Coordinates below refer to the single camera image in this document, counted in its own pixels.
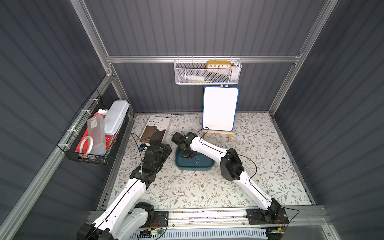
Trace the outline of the teal plastic storage tray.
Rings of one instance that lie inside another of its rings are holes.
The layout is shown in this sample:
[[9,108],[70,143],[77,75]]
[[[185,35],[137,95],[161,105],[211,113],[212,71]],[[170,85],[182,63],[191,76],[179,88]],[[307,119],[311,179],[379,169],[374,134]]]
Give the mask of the teal plastic storage tray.
[[180,170],[209,171],[215,165],[215,161],[201,153],[198,153],[194,158],[183,157],[181,148],[177,147],[175,164]]

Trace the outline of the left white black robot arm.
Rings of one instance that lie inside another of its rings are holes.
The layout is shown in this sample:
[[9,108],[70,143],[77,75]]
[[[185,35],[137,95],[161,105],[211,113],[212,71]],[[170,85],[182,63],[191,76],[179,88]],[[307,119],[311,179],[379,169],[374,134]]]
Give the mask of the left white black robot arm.
[[172,152],[169,144],[149,145],[144,159],[131,173],[126,186],[113,203],[92,224],[83,224],[78,240],[126,240],[140,227],[154,223],[154,206],[137,200],[155,181]]

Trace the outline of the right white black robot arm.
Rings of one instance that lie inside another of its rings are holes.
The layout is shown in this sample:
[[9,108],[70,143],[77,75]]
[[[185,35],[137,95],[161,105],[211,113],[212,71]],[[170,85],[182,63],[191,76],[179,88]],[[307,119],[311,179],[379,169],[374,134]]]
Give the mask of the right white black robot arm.
[[255,201],[257,207],[264,211],[267,222],[271,223],[279,218],[280,203],[265,193],[252,180],[235,149],[220,148],[192,132],[186,135],[177,132],[172,136],[172,142],[180,147],[181,153],[187,158],[192,158],[200,153],[218,163],[222,177],[241,187]]

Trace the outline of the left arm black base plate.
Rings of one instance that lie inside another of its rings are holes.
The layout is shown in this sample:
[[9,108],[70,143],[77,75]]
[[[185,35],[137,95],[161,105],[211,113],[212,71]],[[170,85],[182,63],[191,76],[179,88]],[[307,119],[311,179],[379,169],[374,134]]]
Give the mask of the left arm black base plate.
[[168,226],[169,211],[155,211],[150,213],[145,224],[140,228],[165,228]]

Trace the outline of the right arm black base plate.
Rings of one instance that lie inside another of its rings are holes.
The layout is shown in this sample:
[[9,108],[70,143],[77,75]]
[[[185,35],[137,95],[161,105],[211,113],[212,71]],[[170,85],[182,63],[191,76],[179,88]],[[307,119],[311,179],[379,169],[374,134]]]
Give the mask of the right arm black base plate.
[[246,209],[246,218],[250,225],[287,225],[289,218],[284,208],[280,208],[277,214],[271,214],[269,211],[261,209]]

